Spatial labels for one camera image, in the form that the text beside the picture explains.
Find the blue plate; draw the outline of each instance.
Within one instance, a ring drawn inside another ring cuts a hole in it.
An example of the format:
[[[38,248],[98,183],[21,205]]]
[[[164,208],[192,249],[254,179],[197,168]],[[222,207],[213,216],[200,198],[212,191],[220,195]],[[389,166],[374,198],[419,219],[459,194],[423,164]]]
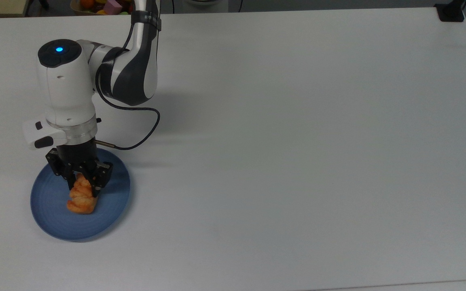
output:
[[[66,208],[70,200],[67,182],[46,165],[35,179],[30,206],[35,222],[50,236],[85,241],[102,234],[118,220],[131,195],[131,180],[123,162],[109,151],[98,149],[98,158],[112,162],[111,180],[98,194],[91,214],[75,214]]]

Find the white tabletop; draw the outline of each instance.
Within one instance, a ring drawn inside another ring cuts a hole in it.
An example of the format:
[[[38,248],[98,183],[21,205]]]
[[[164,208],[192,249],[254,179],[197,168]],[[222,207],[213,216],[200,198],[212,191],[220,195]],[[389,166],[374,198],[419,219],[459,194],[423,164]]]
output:
[[[161,111],[105,236],[35,224],[38,48],[129,18],[0,19],[0,290],[295,291],[466,280],[466,22],[434,8],[163,15]],[[97,138],[154,116],[94,98]]]

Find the black cable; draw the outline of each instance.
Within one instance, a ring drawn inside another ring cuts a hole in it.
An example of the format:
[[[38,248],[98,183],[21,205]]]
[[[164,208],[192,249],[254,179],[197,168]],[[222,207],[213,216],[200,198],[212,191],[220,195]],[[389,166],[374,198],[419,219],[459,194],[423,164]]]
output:
[[[114,107],[116,109],[121,109],[121,110],[142,110],[142,111],[154,111],[156,114],[157,114],[157,119],[156,119],[156,123],[154,123],[154,126],[152,127],[152,129],[150,130],[150,132],[145,136],[145,138],[143,138],[142,140],[140,140],[139,143],[135,144],[135,145],[132,145],[131,147],[118,147],[117,145],[115,145],[113,148],[117,149],[117,150],[121,150],[121,151],[128,151],[128,150],[131,150],[131,149],[135,149],[137,148],[138,146],[140,146],[142,143],[145,142],[145,140],[147,140],[150,135],[152,135],[152,133],[156,130],[156,127],[157,125],[159,124],[159,120],[161,119],[161,114],[159,113],[159,111],[155,108],[151,108],[151,107],[123,107],[123,106],[119,106],[119,105],[115,105],[113,103],[111,103],[109,100],[107,100],[107,98],[104,97],[104,95],[102,94],[102,90],[100,89],[100,69],[96,70],[96,77],[95,77],[95,86],[96,86],[96,91],[98,91],[98,94],[100,95],[100,98],[105,102],[107,103],[108,105],[110,105],[111,107]]]

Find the floor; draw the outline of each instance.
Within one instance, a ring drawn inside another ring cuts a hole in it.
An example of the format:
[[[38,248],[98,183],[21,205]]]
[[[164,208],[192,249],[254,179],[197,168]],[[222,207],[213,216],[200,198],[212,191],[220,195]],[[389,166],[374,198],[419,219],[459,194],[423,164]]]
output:
[[[32,17],[74,16],[70,8],[72,0],[48,0],[50,8],[45,11],[34,0],[29,9]],[[174,10],[180,13],[184,0],[174,0]],[[432,7],[437,2],[449,0],[243,0],[242,12],[253,11],[301,11],[320,9],[355,9],[355,8],[394,8],[394,7]],[[229,0],[229,11],[237,12],[241,0]],[[161,13],[172,13],[172,1],[161,1]]]

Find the black clamp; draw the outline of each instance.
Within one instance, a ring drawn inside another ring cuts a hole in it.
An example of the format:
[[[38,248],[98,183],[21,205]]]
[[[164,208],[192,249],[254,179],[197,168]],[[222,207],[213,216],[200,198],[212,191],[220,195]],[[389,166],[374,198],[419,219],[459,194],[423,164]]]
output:
[[[161,31],[161,18],[150,11],[133,11],[131,13],[131,23],[148,23]]]
[[[466,5],[464,2],[465,0],[453,0],[449,4],[435,4],[434,6],[442,22],[463,22],[465,19],[463,9]]]

